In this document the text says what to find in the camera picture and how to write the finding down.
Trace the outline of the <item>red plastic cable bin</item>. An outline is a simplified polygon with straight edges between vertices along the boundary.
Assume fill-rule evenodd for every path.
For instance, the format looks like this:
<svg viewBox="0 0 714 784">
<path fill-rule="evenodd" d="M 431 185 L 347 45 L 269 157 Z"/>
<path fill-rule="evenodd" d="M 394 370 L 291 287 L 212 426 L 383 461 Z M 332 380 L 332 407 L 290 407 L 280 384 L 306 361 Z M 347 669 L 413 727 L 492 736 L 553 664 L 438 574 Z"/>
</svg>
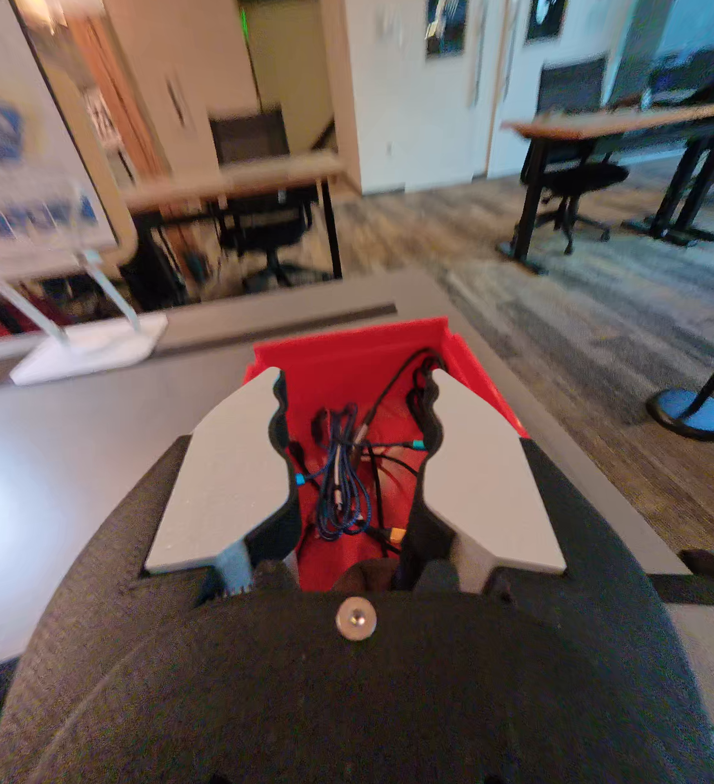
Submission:
<svg viewBox="0 0 714 784">
<path fill-rule="evenodd" d="M 356 408 L 356 430 L 397 368 L 422 347 L 433 348 L 440 358 L 416 360 L 385 397 L 368 433 L 374 457 L 364 453 L 358 471 L 371 502 L 371 528 L 390 532 L 389 542 L 383 545 L 370 533 L 343 535 L 335 542 L 321 539 L 315 521 L 321 479 L 314 478 L 300 489 L 303 534 L 296 555 L 305 591 L 330 590 L 360 561 L 397 557 L 401 540 L 392 531 L 408 525 L 417 474 L 426 455 L 409 444 L 423 438 L 418 419 L 427 372 L 446 370 L 492 404 L 519 436 L 528 433 L 466 341 L 450 329 L 447 318 L 355 328 L 255 347 L 255 360 L 244 381 L 269 367 L 283 370 L 289 437 L 299 445 L 289 451 L 304 474 L 319 470 L 328 456 L 329 412 Z"/>
</svg>

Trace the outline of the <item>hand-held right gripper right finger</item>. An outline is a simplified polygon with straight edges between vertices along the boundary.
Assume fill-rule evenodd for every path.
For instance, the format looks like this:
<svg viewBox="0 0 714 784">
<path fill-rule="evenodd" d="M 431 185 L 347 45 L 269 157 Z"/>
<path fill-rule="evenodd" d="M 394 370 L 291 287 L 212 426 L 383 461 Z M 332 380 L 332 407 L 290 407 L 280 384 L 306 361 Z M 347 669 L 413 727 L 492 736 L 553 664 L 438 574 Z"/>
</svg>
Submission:
<svg viewBox="0 0 714 784">
<path fill-rule="evenodd" d="M 488 401 L 444 370 L 423 398 L 420 466 L 405 539 L 405 583 L 447 561 L 460 590 L 484 593 L 499 569 L 555 578 L 567 563 L 525 453 Z"/>
</svg>

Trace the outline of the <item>wooden table with black legs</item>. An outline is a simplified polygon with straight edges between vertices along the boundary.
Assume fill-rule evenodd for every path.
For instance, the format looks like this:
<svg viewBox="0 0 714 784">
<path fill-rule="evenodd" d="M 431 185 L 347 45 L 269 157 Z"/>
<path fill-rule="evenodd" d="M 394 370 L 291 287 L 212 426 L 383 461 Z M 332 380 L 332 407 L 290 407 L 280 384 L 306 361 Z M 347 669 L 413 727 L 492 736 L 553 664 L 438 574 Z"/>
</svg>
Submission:
<svg viewBox="0 0 714 784">
<path fill-rule="evenodd" d="M 710 129 L 711 133 L 688 137 L 657 211 L 643 220 L 626 220 L 623 228 L 682 248 L 698 241 L 714 242 L 714 233 L 695 226 L 695 218 L 714 184 L 714 114 L 685 124 L 690 131 L 698 128 Z"/>
<path fill-rule="evenodd" d="M 690 136 L 711 130 L 685 129 L 689 121 L 714 114 L 714 103 L 670 107 L 655 111 L 599 111 L 588 114 L 540 115 L 528 121 L 505 121 L 508 129 L 529 141 L 528 164 L 524 168 L 527 190 L 518 225 L 510 241 L 496 249 L 507 259 L 534 274 L 547 270 L 529 255 L 534 224 L 542 196 L 542 176 L 549 152 L 565 147 L 585 147 L 592 155 L 627 152 L 646 147 L 687 143 Z"/>
<path fill-rule="evenodd" d="M 247 274 L 264 269 L 265 255 L 247 252 L 239 258 L 235 250 L 222 249 L 219 242 L 221 225 L 232 226 L 232 219 L 221 215 L 226 198 L 247 198 L 311 185 L 317 187 L 318 203 L 312 205 L 312 229 L 300 243 L 313 230 L 314 208 L 319 207 L 331 270 L 306 268 L 331 274 L 331 281 L 341 280 L 343 270 L 329 183 L 342 169 L 334 153 L 320 151 L 229 164 L 216 174 L 166 177 L 123 188 L 121 196 L 138 238 L 133 259 L 120 269 L 131 297 L 144 311 L 188 304 L 193 295 L 184 280 L 185 267 L 198 294 L 205 299 L 257 294 L 245 293 L 242 280 Z M 279 261 L 284 262 L 280 259 L 282 250 L 300 243 L 280 249 Z"/>
</svg>

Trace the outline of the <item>black round stanchion base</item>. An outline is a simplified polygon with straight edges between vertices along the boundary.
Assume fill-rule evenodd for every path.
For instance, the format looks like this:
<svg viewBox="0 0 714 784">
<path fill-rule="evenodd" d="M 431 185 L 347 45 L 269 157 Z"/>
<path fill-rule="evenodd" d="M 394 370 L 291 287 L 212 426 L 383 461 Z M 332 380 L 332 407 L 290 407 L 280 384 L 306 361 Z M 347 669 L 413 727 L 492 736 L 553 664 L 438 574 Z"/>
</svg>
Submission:
<svg viewBox="0 0 714 784">
<path fill-rule="evenodd" d="M 714 371 L 696 392 L 674 387 L 648 397 L 645 410 L 666 430 L 697 441 L 714 441 Z"/>
</svg>

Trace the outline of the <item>display screen on white stand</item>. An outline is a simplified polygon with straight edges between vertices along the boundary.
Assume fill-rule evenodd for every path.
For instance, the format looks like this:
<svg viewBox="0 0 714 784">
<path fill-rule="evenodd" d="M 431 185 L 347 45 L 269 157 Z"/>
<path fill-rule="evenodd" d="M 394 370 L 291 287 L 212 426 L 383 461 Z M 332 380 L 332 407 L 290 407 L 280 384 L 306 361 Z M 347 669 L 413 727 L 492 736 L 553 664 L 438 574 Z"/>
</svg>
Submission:
<svg viewBox="0 0 714 784">
<path fill-rule="evenodd" d="M 0 296 L 47 338 L 10 372 L 18 386 L 124 368 L 166 330 L 138 315 L 103 270 L 131 258 L 137 234 L 68 74 L 43 64 L 15 2 L 0 1 Z M 85 273 L 122 318 L 58 326 L 14 283 Z"/>
</svg>

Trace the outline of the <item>black office chair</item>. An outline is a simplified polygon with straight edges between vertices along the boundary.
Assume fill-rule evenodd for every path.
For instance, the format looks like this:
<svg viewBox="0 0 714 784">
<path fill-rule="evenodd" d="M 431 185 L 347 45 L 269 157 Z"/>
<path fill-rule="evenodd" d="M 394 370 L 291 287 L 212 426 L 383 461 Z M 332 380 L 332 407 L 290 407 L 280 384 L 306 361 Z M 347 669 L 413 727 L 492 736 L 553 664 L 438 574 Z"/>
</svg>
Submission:
<svg viewBox="0 0 714 784">
<path fill-rule="evenodd" d="M 563 113 L 587 114 L 601 109 L 607 70 L 607 56 L 602 54 L 574 64 L 545 66 L 538 82 L 536 115 Z M 612 162 L 611 153 L 591 162 L 585 147 L 565 147 L 549 152 L 547 166 L 567 164 L 566 168 L 546 169 L 542 176 L 542 204 L 559 200 L 558 208 L 540 212 L 535 228 L 552 223 L 567 239 L 565 254 L 574 250 L 574 233 L 578 223 L 601 232 L 600 240 L 608 241 L 611 228 L 578 212 L 584 194 L 604 191 L 624 182 L 629 171 Z"/>
<path fill-rule="evenodd" d="M 279 107 L 258 114 L 211 117 L 209 123 L 221 168 L 290 154 Z M 303 235 L 312 229 L 312 205 L 315 203 L 318 203 L 315 185 L 247 198 L 226 198 L 221 215 L 228 215 L 232 226 L 221 225 L 219 242 L 222 249 L 235 250 L 239 258 L 247 252 L 261 252 L 266 257 L 264 269 L 243 278 L 245 293 L 332 280 L 329 273 L 278 259 L 280 249 L 299 244 Z"/>
</svg>

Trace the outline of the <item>dark wall poster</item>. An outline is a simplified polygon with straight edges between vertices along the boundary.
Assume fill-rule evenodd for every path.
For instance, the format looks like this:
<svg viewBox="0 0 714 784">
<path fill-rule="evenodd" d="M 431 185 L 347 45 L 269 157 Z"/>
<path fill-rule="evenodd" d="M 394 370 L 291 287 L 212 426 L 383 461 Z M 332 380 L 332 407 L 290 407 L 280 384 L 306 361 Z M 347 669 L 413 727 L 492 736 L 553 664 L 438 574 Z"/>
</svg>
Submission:
<svg viewBox="0 0 714 784">
<path fill-rule="evenodd" d="M 459 56 L 465 48 L 468 1 L 428 1 L 427 59 Z"/>
<path fill-rule="evenodd" d="M 530 1 L 526 44 L 548 42 L 560 37 L 567 1 Z"/>
</svg>

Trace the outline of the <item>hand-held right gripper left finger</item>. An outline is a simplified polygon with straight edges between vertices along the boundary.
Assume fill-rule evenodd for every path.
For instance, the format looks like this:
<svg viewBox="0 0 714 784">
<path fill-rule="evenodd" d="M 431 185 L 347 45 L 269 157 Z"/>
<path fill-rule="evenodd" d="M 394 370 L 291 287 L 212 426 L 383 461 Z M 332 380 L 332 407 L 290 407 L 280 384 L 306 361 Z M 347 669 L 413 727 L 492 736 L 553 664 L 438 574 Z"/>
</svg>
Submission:
<svg viewBox="0 0 714 784">
<path fill-rule="evenodd" d="M 273 561 L 299 583 L 302 514 L 287 407 L 285 374 L 270 367 L 195 427 L 145 560 L 148 573 L 210 567 L 233 595 L 251 590 L 256 567 Z"/>
</svg>

